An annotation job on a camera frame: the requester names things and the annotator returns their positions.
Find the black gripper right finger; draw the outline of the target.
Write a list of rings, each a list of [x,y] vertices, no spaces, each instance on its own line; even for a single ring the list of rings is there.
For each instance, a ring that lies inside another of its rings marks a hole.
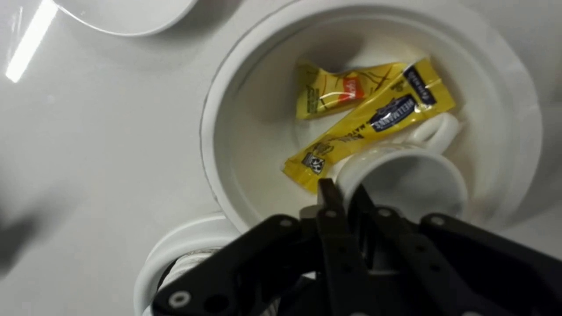
[[[353,230],[361,230],[373,209],[375,202],[371,200],[368,189],[364,186],[359,186],[357,191],[352,195],[352,202],[348,207],[350,226]]]

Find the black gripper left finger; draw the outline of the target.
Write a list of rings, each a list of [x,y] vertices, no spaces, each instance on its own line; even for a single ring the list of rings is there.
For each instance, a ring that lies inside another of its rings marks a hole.
[[[336,219],[346,216],[343,193],[332,179],[318,181],[318,204],[320,218]]]

